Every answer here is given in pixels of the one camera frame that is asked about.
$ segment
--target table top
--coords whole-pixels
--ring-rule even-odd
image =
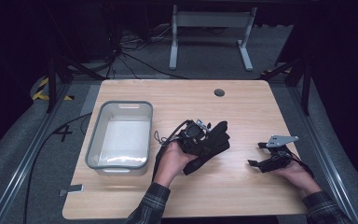
[[[216,89],[225,95],[216,96]],[[147,101],[153,106],[148,170],[140,176],[98,175],[85,163],[90,137],[106,101]],[[168,137],[187,119],[228,123],[230,148],[191,175],[177,176],[165,217],[223,217],[306,214],[298,189],[283,177],[251,167],[247,160],[270,155],[258,148],[272,135],[290,135],[269,84],[262,80],[107,80],[101,85],[72,184],[84,191],[67,195],[68,219],[125,218],[151,182],[159,150],[153,133]],[[287,145],[297,154],[293,143]]]

